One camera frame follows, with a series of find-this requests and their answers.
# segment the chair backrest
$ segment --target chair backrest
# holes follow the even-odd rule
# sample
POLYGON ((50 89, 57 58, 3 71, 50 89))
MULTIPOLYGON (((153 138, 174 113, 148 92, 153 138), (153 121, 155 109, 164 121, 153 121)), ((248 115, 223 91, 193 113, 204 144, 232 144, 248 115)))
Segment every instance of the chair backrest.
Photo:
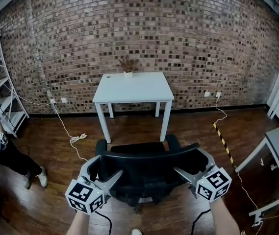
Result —
POLYGON ((124 154, 103 152, 100 159, 98 176, 107 180, 117 170, 123 170, 122 177, 112 188, 115 193, 130 197, 150 197, 170 192, 174 187, 184 184, 174 167, 190 174, 204 172, 208 158, 195 143, 174 151, 124 154))

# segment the wooden floor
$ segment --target wooden floor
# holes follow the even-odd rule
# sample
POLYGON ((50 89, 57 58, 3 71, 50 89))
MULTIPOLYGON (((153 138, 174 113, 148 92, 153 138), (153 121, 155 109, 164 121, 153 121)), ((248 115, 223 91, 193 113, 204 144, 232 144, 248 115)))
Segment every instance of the wooden floor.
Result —
MULTIPOLYGON (((264 108, 227 111, 228 117, 217 123, 225 138, 234 162, 239 165, 263 139, 266 131, 278 127, 274 120, 266 116, 264 108)), ((198 142, 213 155, 216 164, 227 170, 233 178, 231 188, 224 197, 231 214, 241 230, 247 235, 255 234, 252 228, 254 219, 248 212, 254 210, 240 180, 233 172, 226 151, 212 122, 223 116, 220 112, 192 114, 172 114, 168 133, 175 134, 182 145, 198 142)), ((158 141, 162 115, 128 116, 106 118, 112 144, 158 141)), ((72 136, 86 133, 88 138, 76 143, 80 155, 87 159, 95 154, 97 140, 103 139, 100 123, 96 117, 65 118, 64 124, 72 136)), ((46 189, 39 186, 37 178, 29 190, 23 187, 19 174, 0 166, 0 188, 9 196, 3 214, 10 219, 6 224, 0 222, 0 235, 64 235, 74 217, 74 210, 68 207, 64 193, 70 181, 77 178, 84 163, 71 148, 69 138, 58 118, 30 119, 14 141, 16 145, 28 145, 30 157, 47 168, 49 185, 46 189)), ((20 151, 27 154, 25 146, 20 151)), ((274 163, 270 151, 264 151, 243 171, 241 177, 244 187, 259 207, 279 197, 279 171, 270 170, 274 163), (260 158, 265 166, 260 165, 260 158)), ((141 214, 115 199, 101 210, 113 222, 113 235, 128 235, 133 228, 139 228, 144 235, 189 235, 191 225, 200 212, 207 210, 207 201, 195 199, 183 185, 165 198, 160 204, 145 204, 141 214)), ((267 216, 279 214, 276 208, 267 216)), ((90 235, 108 234, 108 221, 93 214, 90 219, 90 235)), ((195 235, 213 235, 214 227, 211 213, 204 215, 196 224, 195 235)), ((264 220, 259 235, 279 234, 279 218, 264 220)))

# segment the hazard tape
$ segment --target hazard tape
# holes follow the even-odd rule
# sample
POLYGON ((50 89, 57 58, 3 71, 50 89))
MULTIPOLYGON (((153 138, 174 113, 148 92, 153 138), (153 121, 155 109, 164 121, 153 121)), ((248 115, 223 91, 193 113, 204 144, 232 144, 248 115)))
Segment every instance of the hazard tape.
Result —
POLYGON ((221 142, 222 142, 222 144, 224 145, 224 148, 225 148, 226 151, 227 151, 227 154, 228 154, 228 157, 229 157, 229 160, 230 160, 232 166, 235 166, 235 165, 234 165, 233 158, 232 158, 232 155, 231 155, 231 153, 230 153, 230 151, 229 151, 229 149, 228 149, 227 143, 226 143, 226 141, 224 140, 224 138, 222 137, 221 132, 219 131, 219 129, 218 129, 216 123, 213 123, 213 127, 216 129, 216 131, 217 131, 217 133, 218 133, 218 135, 219 135, 219 137, 220 137, 220 139, 221 139, 221 142))

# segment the shoe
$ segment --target shoe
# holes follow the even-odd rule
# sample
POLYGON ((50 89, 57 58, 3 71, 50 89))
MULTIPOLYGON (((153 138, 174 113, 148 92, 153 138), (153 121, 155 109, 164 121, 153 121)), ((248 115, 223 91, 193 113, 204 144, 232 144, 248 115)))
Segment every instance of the shoe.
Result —
POLYGON ((30 187, 30 171, 27 172, 26 175, 23 175, 23 179, 25 181, 25 188, 29 188, 30 187))
POLYGON ((48 177, 46 174, 46 169, 44 169, 42 166, 40 168, 42 169, 42 172, 39 175, 37 175, 36 177, 39 178, 41 186, 43 188, 45 188, 48 185, 48 177))
POLYGON ((131 235, 143 235, 139 229, 133 229, 131 231, 131 235))

